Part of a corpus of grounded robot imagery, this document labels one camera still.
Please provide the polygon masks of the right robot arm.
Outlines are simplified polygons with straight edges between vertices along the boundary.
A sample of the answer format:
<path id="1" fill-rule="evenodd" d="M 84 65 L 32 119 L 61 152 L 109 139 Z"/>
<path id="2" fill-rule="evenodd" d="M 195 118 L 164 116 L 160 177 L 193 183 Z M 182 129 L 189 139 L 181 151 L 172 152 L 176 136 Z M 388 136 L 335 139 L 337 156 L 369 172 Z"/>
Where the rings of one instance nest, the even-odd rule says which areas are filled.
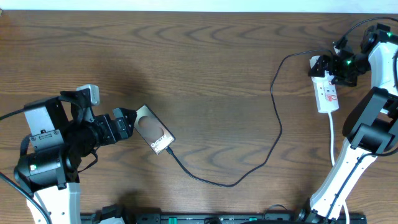
<path id="1" fill-rule="evenodd" d="M 397 153 L 397 35 L 384 24 L 366 29 L 360 53 L 343 36 L 335 53 L 310 59 L 311 77 L 320 113 L 338 109 L 335 87 L 355 87 L 371 73 L 371 89 L 348 115 L 340 154 L 321 187 L 295 217 L 296 222 L 336 223 L 364 171 L 378 158 Z"/>

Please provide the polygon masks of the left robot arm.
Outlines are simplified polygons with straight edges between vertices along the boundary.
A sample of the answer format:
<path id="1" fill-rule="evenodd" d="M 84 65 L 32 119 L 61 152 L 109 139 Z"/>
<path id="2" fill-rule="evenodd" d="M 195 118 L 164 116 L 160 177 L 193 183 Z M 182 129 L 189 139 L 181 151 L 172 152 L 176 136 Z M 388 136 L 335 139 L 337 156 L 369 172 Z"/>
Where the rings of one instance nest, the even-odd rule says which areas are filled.
<path id="1" fill-rule="evenodd" d="M 28 194 L 36 223 L 81 223 L 79 168 L 101 146 L 133 134 L 137 113 L 115 108 L 95 116 L 95 91 L 85 88 L 25 105 L 30 135 L 21 144 L 14 177 Z"/>

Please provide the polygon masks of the bronze Galaxy smartphone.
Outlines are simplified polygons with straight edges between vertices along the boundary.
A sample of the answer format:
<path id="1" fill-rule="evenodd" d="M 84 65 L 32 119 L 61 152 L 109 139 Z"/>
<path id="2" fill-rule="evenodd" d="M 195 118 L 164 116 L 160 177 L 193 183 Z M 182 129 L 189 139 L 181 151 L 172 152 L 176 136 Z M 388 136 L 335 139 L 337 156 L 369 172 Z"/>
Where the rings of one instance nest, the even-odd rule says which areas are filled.
<path id="1" fill-rule="evenodd" d="M 134 128 L 156 154 L 175 141 L 174 135 L 147 105 L 142 105 L 136 113 Z"/>

